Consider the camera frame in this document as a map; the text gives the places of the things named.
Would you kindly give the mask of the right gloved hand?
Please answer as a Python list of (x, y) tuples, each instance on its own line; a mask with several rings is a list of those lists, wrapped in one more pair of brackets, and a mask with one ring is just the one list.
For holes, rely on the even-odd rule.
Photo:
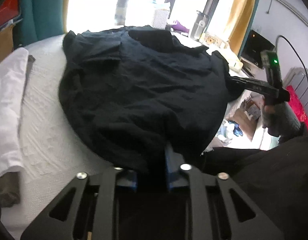
[(273, 137), (292, 137), (301, 129), (301, 123), (287, 102), (262, 107), (263, 127)]

